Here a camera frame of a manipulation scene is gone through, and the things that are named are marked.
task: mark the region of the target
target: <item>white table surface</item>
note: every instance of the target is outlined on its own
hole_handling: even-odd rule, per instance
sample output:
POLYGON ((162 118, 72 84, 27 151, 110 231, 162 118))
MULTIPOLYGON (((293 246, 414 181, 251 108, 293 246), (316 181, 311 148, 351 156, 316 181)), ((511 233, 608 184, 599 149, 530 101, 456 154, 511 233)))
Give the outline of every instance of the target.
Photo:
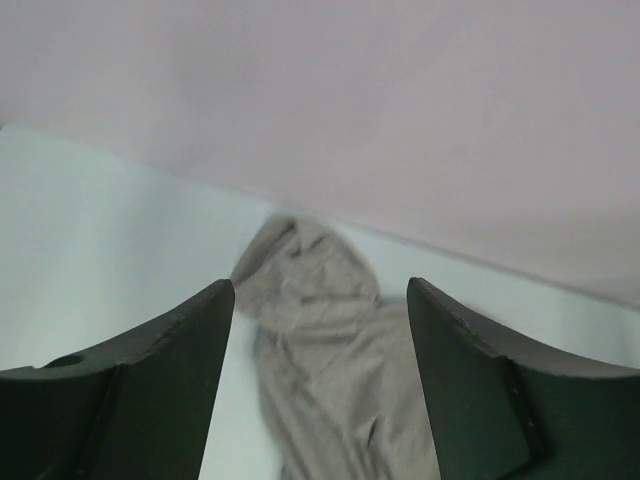
MULTIPOLYGON (((40 366, 174 307, 235 261, 273 204, 86 146, 0 131, 0 369, 40 366)), ((640 313, 330 221, 384 291, 423 276, 548 344, 640 367, 640 313)), ((234 316, 202 479, 277 479, 251 362, 234 316)))

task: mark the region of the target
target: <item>pink wall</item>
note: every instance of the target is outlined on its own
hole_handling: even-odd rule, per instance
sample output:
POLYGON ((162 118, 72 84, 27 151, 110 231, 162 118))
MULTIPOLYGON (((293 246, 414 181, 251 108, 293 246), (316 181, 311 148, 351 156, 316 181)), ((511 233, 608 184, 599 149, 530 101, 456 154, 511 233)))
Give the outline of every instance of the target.
POLYGON ((4 2, 0 119, 640 304, 639 24, 613 0, 4 2))

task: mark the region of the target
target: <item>light blue surface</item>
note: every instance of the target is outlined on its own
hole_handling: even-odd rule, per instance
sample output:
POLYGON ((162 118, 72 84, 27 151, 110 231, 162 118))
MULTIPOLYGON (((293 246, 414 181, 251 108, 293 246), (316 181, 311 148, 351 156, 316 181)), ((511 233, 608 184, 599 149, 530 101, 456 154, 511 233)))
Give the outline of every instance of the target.
MULTIPOLYGON (((0 368, 43 365, 229 275, 268 202, 10 127, 0 132, 0 368)), ((640 366, 640 313, 331 221, 384 291, 411 276, 551 345, 640 366)), ((234 318, 203 479, 277 478, 253 326, 234 318)))

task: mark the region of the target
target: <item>fabric fold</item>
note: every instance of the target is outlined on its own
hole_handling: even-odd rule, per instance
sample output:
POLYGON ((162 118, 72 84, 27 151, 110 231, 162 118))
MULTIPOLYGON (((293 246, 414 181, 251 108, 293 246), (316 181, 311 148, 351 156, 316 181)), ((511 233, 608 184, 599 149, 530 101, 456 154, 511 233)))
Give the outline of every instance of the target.
POLYGON ((381 302, 354 248, 274 218, 231 280, 259 325, 260 403, 283 480, 439 478, 406 302, 381 302))

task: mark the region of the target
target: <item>beige towel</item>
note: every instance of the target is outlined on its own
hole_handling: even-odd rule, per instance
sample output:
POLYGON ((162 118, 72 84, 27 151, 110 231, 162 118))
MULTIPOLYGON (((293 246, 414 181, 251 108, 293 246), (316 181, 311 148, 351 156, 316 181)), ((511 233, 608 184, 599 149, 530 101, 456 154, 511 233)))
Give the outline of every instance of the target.
POLYGON ((258 322, 264 419, 286 480, 440 478, 404 301, 335 232, 276 218, 232 281, 258 322))

